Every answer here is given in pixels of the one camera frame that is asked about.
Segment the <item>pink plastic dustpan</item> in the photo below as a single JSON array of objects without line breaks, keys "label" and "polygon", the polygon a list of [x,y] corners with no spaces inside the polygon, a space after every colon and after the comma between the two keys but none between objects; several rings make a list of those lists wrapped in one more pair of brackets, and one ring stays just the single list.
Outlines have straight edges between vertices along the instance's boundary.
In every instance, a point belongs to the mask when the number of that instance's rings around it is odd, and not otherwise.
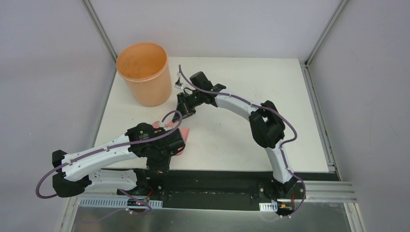
[{"label": "pink plastic dustpan", "polygon": [[[177,123],[176,123],[176,122],[172,122],[172,121],[169,121],[169,122],[167,122],[167,123],[161,122],[161,121],[156,121],[156,122],[153,122],[153,123],[152,123],[152,126],[153,126],[153,128],[155,128],[155,129],[159,129],[159,128],[173,129],[176,125],[177,125]],[[175,133],[173,133],[175,139],[178,138],[178,139],[179,139],[179,143],[180,143],[180,146],[179,146],[179,148],[177,149],[177,152],[175,152],[175,156],[180,156],[180,155],[182,155],[182,153],[183,153],[183,151],[184,151],[182,142],[184,142],[184,144],[186,144],[186,142],[187,142],[187,140],[188,140],[189,133],[190,133],[190,129],[189,129],[189,128],[182,128],[182,127],[179,127],[179,128],[175,131]]]}]

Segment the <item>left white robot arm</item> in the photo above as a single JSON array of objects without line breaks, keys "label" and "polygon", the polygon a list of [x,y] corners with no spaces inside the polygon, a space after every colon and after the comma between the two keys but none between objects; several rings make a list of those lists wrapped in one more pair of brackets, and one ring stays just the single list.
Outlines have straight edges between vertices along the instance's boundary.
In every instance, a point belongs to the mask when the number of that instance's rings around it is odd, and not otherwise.
[{"label": "left white robot arm", "polygon": [[68,154],[57,150],[52,154],[56,174],[52,185],[57,196],[73,197],[90,189],[123,189],[135,195],[147,191],[143,171],[113,171],[107,167],[126,160],[145,158],[146,167],[166,173],[173,156],[180,155],[189,129],[176,128],[171,122],[166,127],[159,123],[139,123],[118,138],[95,149]]}]

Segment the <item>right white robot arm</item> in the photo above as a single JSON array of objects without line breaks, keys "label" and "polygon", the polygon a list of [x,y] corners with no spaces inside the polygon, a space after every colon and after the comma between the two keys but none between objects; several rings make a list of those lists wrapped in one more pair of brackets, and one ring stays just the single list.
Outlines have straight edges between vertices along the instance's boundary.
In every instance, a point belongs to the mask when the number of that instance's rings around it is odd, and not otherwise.
[{"label": "right white robot arm", "polygon": [[176,109],[182,117],[194,115],[197,106],[210,104],[247,120],[254,141],[265,149],[271,163],[274,192],[281,198],[291,195],[297,178],[287,162],[287,155],[283,149],[285,120],[279,116],[275,105],[271,101],[252,103],[235,95],[224,85],[213,85],[203,72],[195,73],[187,82],[191,88],[185,87],[177,95]]}]

